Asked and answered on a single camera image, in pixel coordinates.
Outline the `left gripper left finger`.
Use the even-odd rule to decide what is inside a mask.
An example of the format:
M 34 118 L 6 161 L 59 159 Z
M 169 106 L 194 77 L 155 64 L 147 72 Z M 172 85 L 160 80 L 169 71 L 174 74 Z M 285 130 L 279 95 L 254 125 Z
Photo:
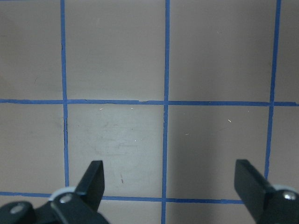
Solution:
M 51 195 L 51 210 L 60 224 L 107 224 L 98 212 L 104 190 L 103 162 L 92 161 L 76 187 L 65 187 Z

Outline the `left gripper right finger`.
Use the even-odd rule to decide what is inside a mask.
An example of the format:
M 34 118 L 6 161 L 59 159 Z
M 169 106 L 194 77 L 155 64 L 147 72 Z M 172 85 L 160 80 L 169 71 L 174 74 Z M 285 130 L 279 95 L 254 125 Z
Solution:
M 245 159 L 235 162 L 234 188 L 257 224 L 297 224 L 299 192 L 272 185 Z

